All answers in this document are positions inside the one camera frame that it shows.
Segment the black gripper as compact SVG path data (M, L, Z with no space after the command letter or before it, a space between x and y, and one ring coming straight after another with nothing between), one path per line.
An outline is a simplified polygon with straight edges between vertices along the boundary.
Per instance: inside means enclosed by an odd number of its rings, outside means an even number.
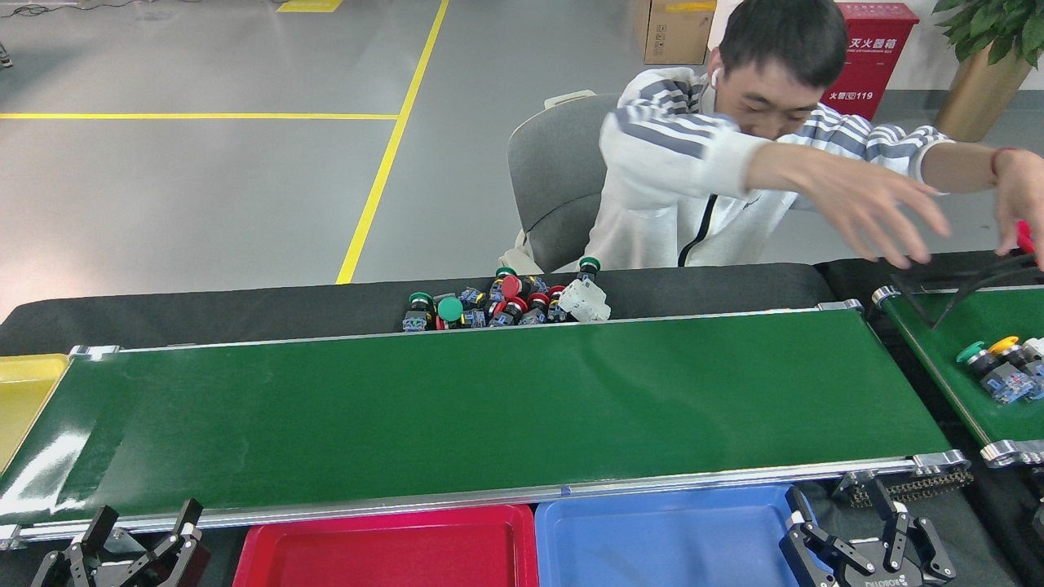
M943 585L956 576L935 524L911 515L874 479L874 509L885 523L874 546L874 563L849 542L812 521L812 508L797 487L785 494L793 510L779 546L801 586Z

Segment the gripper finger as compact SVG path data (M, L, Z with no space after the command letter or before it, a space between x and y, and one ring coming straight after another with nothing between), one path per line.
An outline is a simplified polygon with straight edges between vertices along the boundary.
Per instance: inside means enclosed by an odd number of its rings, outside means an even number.
M187 499L167 538L122 572L123 586L197 586L211 560L197 529L203 510L197 499Z
M101 506L89 527L75 537L67 549L45 554L31 586L95 586L101 554L105 551L106 539L117 519L115 509Z

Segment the person's right hand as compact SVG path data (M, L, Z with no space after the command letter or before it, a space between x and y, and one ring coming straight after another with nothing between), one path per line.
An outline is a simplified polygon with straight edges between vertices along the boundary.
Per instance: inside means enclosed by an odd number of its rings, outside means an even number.
M879 165L823 155L797 184L846 244L873 263L882 259L900 271L928 263L916 218L939 236L951 233L935 189Z

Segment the person's left hand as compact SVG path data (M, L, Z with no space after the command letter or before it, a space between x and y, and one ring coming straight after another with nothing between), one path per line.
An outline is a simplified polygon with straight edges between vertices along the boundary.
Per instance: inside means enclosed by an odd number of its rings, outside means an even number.
M1033 237L1043 229L1043 160L1030 150L999 148L989 168L995 178L995 219L999 227L998 255L1017 245L1015 224L1028 224Z

